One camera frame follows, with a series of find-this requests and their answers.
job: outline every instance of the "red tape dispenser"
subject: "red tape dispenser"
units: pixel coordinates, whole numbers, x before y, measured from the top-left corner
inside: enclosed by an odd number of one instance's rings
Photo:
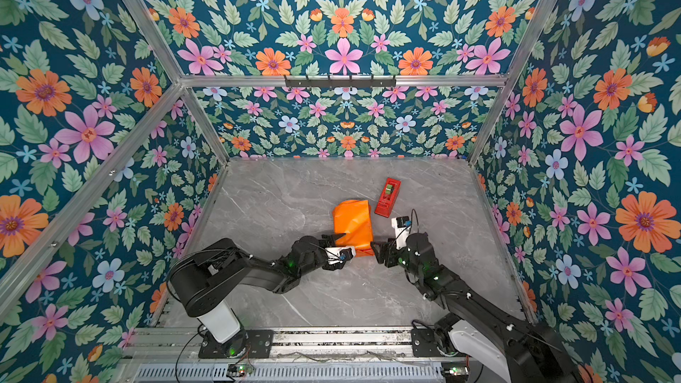
[[[397,200],[397,194],[400,191],[400,181],[392,178],[387,178],[386,186],[381,192],[381,198],[379,203],[376,205],[376,213],[382,217],[390,217],[393,206],[395,206],[395,201]]]

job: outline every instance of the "yellow and orange flower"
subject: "yellow and orange flower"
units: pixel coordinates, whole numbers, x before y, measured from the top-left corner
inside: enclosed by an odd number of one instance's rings
[[[452,137],[447,140],[447,149],[459,149],[464,146],[466,140],[464,137]]]
[[[403,59],[400,60],[398,67],[402,70],[403,76],[425,76],[432,68],[432,54],[423,51],[422,47],[415,47],[413,51],[404,52]]]
[[[345,137],[340,141],[340,146],[349,151],[357,146],[357,141],[353,137]]]
[[[232,145],[239,151],[248,151],[251,149],[251,141],[243,137],[233,137]]]
[[[615,220],[622,224],[620,234],[625,241],[634,240],[634,248],[650,253],[650,245],[658,251],[671,249],[668,237],[681,237],[681,223],[670,220],[676,216],[676,209],[668,200],[657,202],[653,192],[641,191],[638,199],[629,194],[622,200],[623,209],[617,209]]]
[[[44,73],[35,68],[28,79],[19,77],[16,85],[21,88],[16,91],[17,98],[28,102],[26,108],[35,114],[42,112],[46,117],[54,117],[57,111],[66,109],[65,104],[71,103],[71,95],[66,93],[71,88],[52,71]]]
[[[323,17],[321,13],[321,9],[313,9],[312,12],[310,13],[310,20],[312,21],[321,21],[321,18]]]
[[[101,351],[104,349],[104,345],[96,345],[89,354],[87,354],[87,360],[89,362],[95,362],[101,356]]]
[[[511,30],[511,24],[515,22],[515,9],[513,6],[507,8],[501,6],[498,11],[492,12],[489,21],[485,24],[485,30],[489,37],[502,37],[504,33]]]
[[[336,9],[336,14],[331,17],[332,29],[340,37],[347,37],[348,34],[355,30],[352,26],[354,22],[355,18],[350,15],[350,11],[347,8]]]
[[[547,85],[546,71],[543,68],[535,68],[525,79],[525,87],[522,89],[523,103],[527,106],[537,106],[544,97]]]
[[[215,182],[217,182],[217,173],[214,173],[214,174],[209,178],[209,192],[212,191],[213,187],[215,186]]]
[[[603,80],[596,83],[597,93],[594,94],[594,102],[600,109],[606,110],[609,107],[614,110],[620,106],[620,101],[629,96],[631,93],[629,86],[633,81],[630,75],[625,74],[626,70],[623,68],[618,68],[615,72],[610,70],[605,73]]]
[[[648,56],[655,56],[663,53],[671,45],[671,42],[666,37],[653,38],[646,48]]]
[[[144,102],[149,108],[158,102],[161,96],[161,86],[156,74],[151,74],[147,67],[135,68],[130,79],[130,87],[135,89],[137,101]]]
[[[266,47],[264,52],[258,52],[255,56],[258,62],[255,63],[256,68],[262,71],[263,76],[287,76],[291,74],[291,63],[285,59],[285,55],[281,51],[276,51],[271,47]]]
[[[580,371],[584,383],[603,383],[603,379],[589,364],[578,365],[577,370]]]
[[[364,9],[362,11],[362,19],[364,21],[369,22],[372,21],[374,18],[376,18],[376,15],[374,15],[374,11],[372,11],[371,9]]]
[[[3,256],[11,258],[24,252],[24,244],[31,245],[40,235],[39,228],[48,224],[47,213],[38,213],[42,204],[33,199],[21,203],[18,195],[0,196],[0,248]]]
[[[648,92],[647,94],[643,95],[639,99],[638,107],[639,110],[644,113],[651,113],[655,111],[655,108],[657,107],[657,99],[655,98],[655,94]]]
[[[154,294],[151,295],[151,304],[149,305],[149,312],[154,313],[156,312],[156,309],[159,307],[159,304],[161,302],[161,298],[164,296],[166,293],[167,286],[166,283],[162,283],[159,286],[158,290],[154,290]]]
[[[182,219],[184,218],[183,207],[180,206],[179,202],[171,204],[168,207],[168,211],[166,211],[164,218],[166,219],[166,221],[164,222],[164,226],[169,231],[174,231],[175,229],[180,227]]]
[[[530,306],[532,307],[533,311],[537,311],[537,295],[535,294],[535,291],[530,288],[530,284],[528,284],[527,281],[522,282],[522,287],[525,289],[525,294],[527,294],[527,299],[530,301]]]
[[[184,8],[171,8],[168,20],[173,24],[173,28],[186,38],[199,37],[201,27],[196,22],[196,17]]]
[[[515,202],[511,201],[506,207],[506,217],[509,218],[509,223],[513,226],[516,226],[520,223],[522,212]]]

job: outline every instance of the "pink flower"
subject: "pink flower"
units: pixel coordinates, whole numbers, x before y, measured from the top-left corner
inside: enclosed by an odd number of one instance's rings
[[[520,94],[513,95],[506,99],[506,117],[510,117],[511,120],[515,118],[515,113],[520,111],[520,106],[518,103],[520,102]]]
[[[404,92],[407,90],[409,90],[408,86],[395,86],[394,88],[383,92],[383,98],[390,98],[390,102],[394,104],[397,99],[406,98]]]
[[[249,114],[255,115],[256,117],[262,113],[260,104],[257,102],[253,104],[253,101],[249,101],[248,104],[246,104],[246,110],[248,110]]]
[[[520,137],[527,137],[528,139],[532,136],[532,130],[537,127],[537,123],[533,122],[535,119],[534,111],[527,114],[527,111],[522,112],[522,121],[518,122],[517,125],[520,127]]]
[[[112,233],[116,230],[116,227],[122,228],[124,223],[123,219],[125,219],[125,216],[127,216],[127,213],[124,213],[120,207],[116,207],[115,210],[108,209],[106,211],[106,215],[108,216],[104,222],[102,222],[105,225],[109,226],[109,232]]]
[[[380,104],[376,101],[374,101],[373,104],[367,106],[367,109],[369,110],[369,115],[372,115],[373,117],[379,117],[379,115],[384,114],[386,110],[383,109],[385,105]]]
[[[445,100],[441,100],[440,102],[433,102],[432,112],[435,113],[435,115],[444,114],[446,111],[447,104],[445,104]]]
[[[456,54],[458,55],[456,57],[457,61],[463,61],[463,62],[468,62],[469,58],[472,58],[475,56],[475,47],[468,46],[464,44],[464,47],[457,50]]]
[[[312,49],[317,47],[317,44],[312,42],[312,36],[305,37],[304,34],[300,35],[300,40],[298,40],[298,46],[300,46],[300,51],[308,51],[312,53]]]
[[[121,349],[125,349],[128,344],[132,343],[132,339],[134,338],[133,336],[135,335],[135,327],[130,328],[128,331],[124,331],[123,335],[121,336],[122,340],[118,344],[118,347]]]
[[[570,135],[560,144],[560,150],[570,151],[574,146],[575,157],[577,157],[577,160],[582,161],[586,155],[585,142],[592,147],[602,144],[603,138],[600,133],[589,130],[600,122],[602,114],[601,110],[592,111],[584,119],[584,108],[581,105],[577,105],[572,115],[574,123],[568,121],[560,123],[560,131]]]
[[[187,241],[189,241],[189,238],[192,236],[192,232],[194,231],[194,225],[196,224],[196,215],[194,213],[189,215],[189,221],[188,222],[182,222],[182,231],[184,231],[183,234],[181,234],[177,238],[177,243],[184,245]]]
[[[324,111],[325,109],[326,107],[317,101],[314,105],[310,106],[310,115],[314,115],[315,117],[319,118],[320,115],[326,115],[326,111]]]
[[[270,98],[277,98],[277,94],[274,92],[274,86],[269,88],[253,88],[255,89],[255,98],[262,97],[265,102],[269,102]]]
[[[630,134],[626,138],[626,143],[617,142],[617,144],[615,144],[617,145],[617,149],[619,149],[619,152],[615,154],[615,158],[618,160],[624,160],[625,165],[629,167],[632,158],[636,161],[643,159],[643,154],[641,154],[639,150],[642,149],[645,144],[646,143],[642,140],[639,140],[635,143],[634,135]]]
[[[605,301],[605,306],[609,309],[608,312],[605,312],[605,317],[615,322],[617,331],[621,333],[624,328],[628,331],[634,331],[634,326],[629,321],[634,317],[634,312],[628,309],[623,310],[622,301],[619,298],[615,299],[614,304],[609,300]]]
[[[588,214],[584,210],[577,210],[577,217],[582,222],[586,222],[577,228],[577,232],[580,234],[588,233],[591,245],[598,244],[599,235],[604,239],[611,239],[610,231],[603,226],[610,221],[610,214],[603,212],[597,215],[596,205],[593,202],[589,204],[587,210]]]
[[[92,219],[94,218],[95,214],[91,211],[89,211],[88,213],[85,214],[85,216],[83,216],[83,220],[81,220],[79,226],[71,234],[69,234],[69,244],[71,246],[76,245],[78,243],[78,240],[81,239],[81,235],[84,235],[86,237],[92,235],[92,226],[85,224],[89,224],[90,222],[92,222]]]
[[[173,104],[172,108],[170,109],[170,117],[173,120],[176,120],[177,117],[182,117],[184,115],[182,111],[182,107],[184,106],[184,102],[182,102],[181,99],[178,99],[175,104]]]
[[[76,159],[76,163],[87,161],[90,158],[90,150],[100,160],[107,158],[114,150],[114,144],[104,136],[112,134],[116,127],[111,122],[97,124],[97,111],[94,106],[85,107],[83,111],[84,122],[76,113],[71,111],[66,111],[64,116],[75,130],[61,129],[56,133],[55,139],[68,145],[78,143],[76,149],[73,150],[73,158]]]
[[[189,65],[189,72],[192,74],[199,74],[203,71],[205,75],[212,76],[215,74],[213,70],[219,71],[225,68],[219,62],[211,60],[213,57],[212,47],[201,47],[201,51],[199,52],[199,47],[190,39],[184,41],[184,46],[189,50],[185,51],[184,49],[181,49],[177,54],[180,55],[183,60],[192,61]]]
[[[305,88],[284,88],[284,91],[289,92],[286,95],[286,99],[295,99],[298,104],[302,103],[302,98],[310,97],[310,92],[305,91]]]
[[[111,98],[108,96],[104,98],[102,95],[97,95],[97,102],[93,102],[92,106],[99,110],[97,113],[98,117],[104,117],[106,115],[106,118],[108,119],[114,117],[112,113],[118,111],[118,108],[111,105]]]
[[[421,86],[416,92],[416,96],[423,97],[423,100],[428,100],[431,96],[437,96],[437,86]]]
[[[565,224],[570,223],[570,219],[565,217],[567,214],[567,208],[565,207],[558,207],[557,204],[554,204],[554,211],[551,211],[549,215],[553,218],[553,222],[551,225],[557,226],[558,229],[561,231],[565,230]]]
[[[50,139],[49,145],[39,145],[38,149],[45,153],[42,157],[40,157],[40,161],[43,163],[51,161],[52,166],[55,168],[60,168],[61,162],[63,161],[71,161],[71,157],[66,154],[66,151],[69,150],[69,146],[59,145],[59,141],[54,138]]]
[[[616,269],[615,272],[610,274],[611,282],[619,284],[624,281],[626,292],[631,296],[636,294],[636,284],[643,288],[652,287],[648,278],[638,273],[638,271],[642,271],[646,267],[645,259],[634,258],[629,262],[629,253],[621,247],[617,250],[617,257],[619,260],[615,259],[613,256],[605,258],[605,260],[608,261],[608,265],[610,265],[611,268]]]
[[[504,222],[504,219],[501,216],[501,213],[492,212],[492,214],[494,215],[494,217],[497,218],[497,226],[499,228],[499,234],[501,235],[501,240],[505,244],[510,244],[511,239],[509,238],[509,235],[506,234],[506,233],[508,232],[509,228],[511,227],[511,224],[509,224],[508,221]]]
[[[56,273],[60,273],[66,267],[66,262],[59,260],[58,262],[52,263],[47,268],[43,269],[41,273],[33,280],[33,283],[26,292],[26,301],[29,303],[34,302],[42,292],[42,288],[45,290],[56,290],[59,288],[59,278],[53,277]]]
[[[529,162],[530,162],[530,159],[531,159],[531,158],[530,158],[530,153],[531,153],[531,152],[532,152],[531,149],[528,149],[527,147],[525,147],[525,145],[523,145],[523,147],[517,152],[517,153],[518,153],[517,161],[518,161],[521,165],[527,166],[527,163],[529,163]]]
[[[513,253],[513,255],[515,256],[519,263],[523,263],[525,261],[525,252],[522,251],[522,246],[520,245],[517,246],[515,248],[515,253]]]
[[[560,115],[562,118],[565,118],[566,115],[572,117],[572,110],[577,106],[577,101],[575,101],[574,98],[575,97],[573,95],[570,95],[567,98],[563,97],[563,103],[558,107],[558,111],[562,113]]]
[[[68,318],[62,318],[69,310],[68,306],[62,306],[59,310],[56,309],[54,303],[50,303],[45,309],[45,316],[39,316],[31,320],[31,325],[35,328],[31,341],[35,342],[40,337],[45,335],[45,339],[52,340],[55,338],[56,329],[64,327],[69,323]]]
[[[371,44],[371,47],[376,48],[376,53],[378,54],[380,51],[387,51],[387,46],[390,45],[390,40],[386,38],[385,34],[381,34],[381,37],[374,36],[374,43]]]
[[[213,57],[214,58],[220,58],[220,62],[225,64],[226,62],[232,62],[232,51],[229,49],[225,49],[224,46],[220,45],[219,47],[213,46]]]
[[[477,45],[475,47],[475,56],[479,59],[471,60],[466,64],[466,68],[472,70],[477,68],[475,74],[487,74],[487,70],[492,74],[501,71],[501,65],[497,60],[502,60],[508,56],[511,51],[508,49],[501,49],[501,38],[495,38],[490,44],[489,49],[482,45]]]
[[[152,154],[154,154],[151,162],[156,163],[158,167],[161,167],[167,163],[168,160],[166,156],[168,155],[168,152],[164,151],[162,147],[152,148],[151,151]]]
[[[360,72],[360,66],[357,65],[355,61],[359,60],[364,53],[359,49],[351,51],[350,42],[345,37],[338,41],[338,52],[330,50],[324,51],[324,54],[331,61],[336,61],[331,64],[331,67],[329,68],[331,74],[336,74],[341,70],[343,70],[344,76],[347,75],[348,71],[354,73]]]
[[[163,138],[166,136],[166,133],[164,132],[164,129],[167,127],[168,123],[165,121],[161,120],[158,125],[154,128],[153,131],[151,131],[151,139],[156,139],[156,137],[161,137]]]

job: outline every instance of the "red tool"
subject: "red tool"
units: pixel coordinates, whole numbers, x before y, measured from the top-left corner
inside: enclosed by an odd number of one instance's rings
[[[400,181],[392,178],[387,178],[386,186],[381,192],[381,198],[379,203],[376,205],[376,213],[379,216],[390,217],[390,212],[392,212],[392,207],[395,206],[395,200],[397,200],[397,194],[400,191]]]

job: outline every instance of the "metal beam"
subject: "metal beam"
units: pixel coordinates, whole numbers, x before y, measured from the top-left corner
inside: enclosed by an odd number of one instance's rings
[[[142,36],[154,51],[154,54],[156,54],[156,58],[158,58],[163,66],[170,81],[177,83],[180,80],[180,77],[183,76],[183,71],[180,68],[180,64],[177,63],[175,55],[166,43],[166,39],[159,31],[156,22],[151,19],[149,7],[144,3],[144,0],[122,1],[133,20],[137,23],[140,33],[142,33]]]
[[[38,238],[19,256],[7,273],[0,279],[0,322],[5,319],[22,294],[46,266],[69,234],[81,223],[95,201],[101,197],[114,179],[116,172],[122,171],[130,157],[149,137],[151,130],[170,111],[180,96],[179,84],[171,85],[161,95],[159,101],[141,118],[118,147],[98,167],[95,174],[85,182],[80,190],[69,200],[63,209],[50,222]]]
[[[520,44],[515,50],[511,64],[509,65],[509,72],[507,73],[508,83],[501,89],[494,101],[491,109],[487,113],[487,118],[483,123],[480,132],[478,132],[477,140],[475,142],[475,149],[473,149],[469,161],[475,166],[477,158],[480,157],[484,145],[488,142],[489,137],[494,131],[494,126],[497,124],[499,117],[504,110],[506,100],[511,97],[517,81],[520,78],[520,73],[525,68],[527,60],[530,58],[530,53],[539,40],[541,31],[546,25],[551,12],[553,12],[558,0],[539,0],[535,9],[535,14],[527,26],[525,35],[522,37]]]
[[[268,76],[230,76],[227,74],[216,74],[214,76],[184,76],[182,84],[186,88],[206,88],[211,86],[219,86],[221,88],[243,87],[243,86],[274,86],[276,88],[284,88],[287,86],[286,81],[300,81],[307,83],[314,81],[315,85],[319,82],[332,81],[331,84],[336,84],[337,81],[347,81],[347,86],[352,87],[352,81],[361,81],[362,85],[371,80],[371,76],[313,76],[313,77],[268,77]],[[397,86],[488,86],[501,87],[506,84],[506,76],[503,74],[487,74],[477,76],[475,74],[457,74],[457,75],[437,75],[437,76],[396,76],[395,81]],[[378,80],[390,80],[392,77],[376,76],[374,80],[377,81],[377,86],[380,87]]]
[[[229,161],[225,147],[220,142],[220,138],[217,136],[215,131],[215,126],[209,120],[208,114],[203,109],[199,103],[199,98],[196,97],[196,93],[191,88],[185,88],[182,94],[184,104],[189,109],[189,112],[194,117],[194,122],[196,126],[200,129],[200,132],[204,135],[206,142],[209,143],[213,150],[213,153],[217,156],[218,161],[221,165],[226,165]]]

